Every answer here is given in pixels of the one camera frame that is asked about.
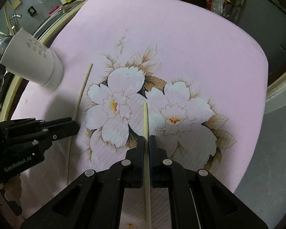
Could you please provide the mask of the left hand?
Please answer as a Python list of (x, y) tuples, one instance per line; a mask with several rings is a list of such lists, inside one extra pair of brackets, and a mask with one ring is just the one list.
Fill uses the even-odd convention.
[(4, 197), (8, 202), (15, 202), (18, 206), (20, 206), (21, 196), (22, 186), (19, 176), (15, 176), (8, 182), (0, 184), (0, 198)]

